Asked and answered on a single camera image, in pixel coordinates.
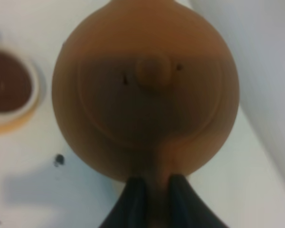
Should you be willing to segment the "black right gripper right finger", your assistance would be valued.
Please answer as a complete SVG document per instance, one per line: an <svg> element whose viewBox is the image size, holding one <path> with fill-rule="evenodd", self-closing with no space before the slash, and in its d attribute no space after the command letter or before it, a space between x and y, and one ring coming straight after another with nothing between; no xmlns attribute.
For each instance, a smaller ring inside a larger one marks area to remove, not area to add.
<svg viewBox="0 0 285 228"><path fill-rule="evenodd" d="M169 179L170 228L226 228L180 174Z"/></svg>

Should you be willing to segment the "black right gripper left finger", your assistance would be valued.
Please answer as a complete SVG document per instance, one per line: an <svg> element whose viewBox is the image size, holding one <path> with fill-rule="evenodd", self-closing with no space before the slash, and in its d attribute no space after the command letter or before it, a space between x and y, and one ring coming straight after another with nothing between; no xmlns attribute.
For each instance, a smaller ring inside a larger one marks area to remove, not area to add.
<svg viewBox="0 0 285 228"><path fill-rule="evenodd" d="M154 186L142 177L131 177L101 228L153 228Z"/></svg>

